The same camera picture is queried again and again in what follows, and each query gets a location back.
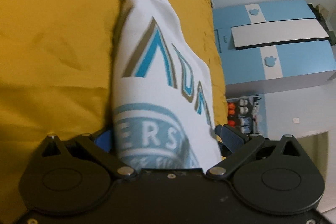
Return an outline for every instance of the white cloth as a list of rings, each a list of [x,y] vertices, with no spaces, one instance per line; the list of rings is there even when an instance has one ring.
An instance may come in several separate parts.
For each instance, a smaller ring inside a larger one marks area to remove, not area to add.
[[[168,0],[125,0],[119,26],[112,79],[119,158],[136,170],[206,171],[220,162],[209,68],[185,42]]]

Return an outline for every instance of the yellow bedsheet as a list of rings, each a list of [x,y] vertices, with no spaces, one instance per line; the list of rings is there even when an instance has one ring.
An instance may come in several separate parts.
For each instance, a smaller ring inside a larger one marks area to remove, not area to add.
[[[185,40],[209,66],[216,124],[225,87],[210,0],[169,0]],[[17,183],[32,150],[106,121],[111,40],[122,0],[0,0],[0,220],[25,210]]]

